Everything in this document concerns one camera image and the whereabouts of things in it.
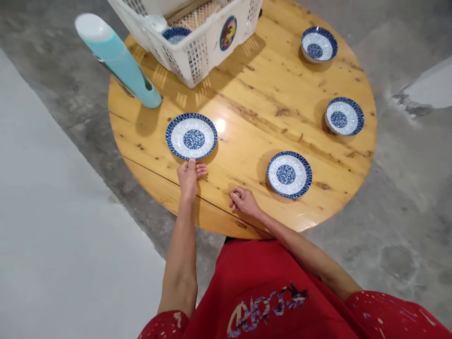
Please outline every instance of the person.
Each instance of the person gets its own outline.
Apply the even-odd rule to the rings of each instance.
[[[178,169],[181,196],[168,249],[161,302],[140,339],[175,338],[452,338],[420,305],[364,291],[332,258],[281,224],[240,186],[229,192],[232,212],[260,221],[275,240],[230,240],[196,305],[194,159]]]

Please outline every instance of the woman's right hand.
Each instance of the woman's right hand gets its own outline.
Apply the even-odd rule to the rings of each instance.
[[[229,191],[229,195],[231,196],[229,207],[232,208],[232,212],[239,210],[255,219],[263,213],[251,190],[237,186]]]

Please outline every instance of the concrete floor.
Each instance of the concrete floor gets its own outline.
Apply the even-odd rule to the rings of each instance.
[[[340,213],[305,235],[364,288],[418,302],[452,329],[452,107],[421,107],[411,116],[412,106],[400,93],[452,55],[452,4],[304,0],[302,5],[326,19],[356,53],[379,118],[365,183]],[[0,9],[0,47],[165,257],[175,218],[122,161],[107,115],[108,74],[76,35],[73,20],[94,12],[122,37],[127,31],[105,0],[3,0]],[[223,239],[197,231],[199,297]]]

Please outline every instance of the graphic print on shirt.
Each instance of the graphic print on shirt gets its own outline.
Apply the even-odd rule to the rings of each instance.
[[[227,336],[229,338],[237,338],[240,336],[242,331],[249,332],[255,330],[259,325],[259,321],[263,321],[265,324],[267,324],[266,319],[273,316],[270,312],[270,302],[272,301],[272,298],[274,296],[275,300],[277,300],[277,307],[272,307],[274,316],[284,315],[285,306],[287,306],[289,310],[294,309],[295,307],[297,307],[297,305],[303,307],[305,299],[309,298],[307,290],[298,292],[297,288],[291,282],[291,287],[284,286],[281,289],[280,293],[273,291],[270,293],[270,296],[268,298],[259,297],[255,301],[253,301],[253,297],[251,296],[249,308],[242,300],[231,314],[229,325],[227,326]],[[261,309],[263,308],[262,313],[259,309],[260,303],[263,304],[263,307],[261,307]]]

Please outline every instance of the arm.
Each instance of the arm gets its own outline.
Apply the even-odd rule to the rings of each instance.
[[[304,236],[261,210],[252,191],[238,186],[231,190],[229,195],[231,196],[229,205],[233,211],[240,210],[260,221],[283,244],[300,266],[318,276],[341,300],[345,301],[353,293],[362,291],[362,288],[333,258]]]
[[[194,200],[198,192],[196,180],[206,173],[206,165],[196,164],[193,158],[178,168],[181,191],[179,212],[169,244],[157,314],[180,310],[191,317],[194,312],[198,294]]]

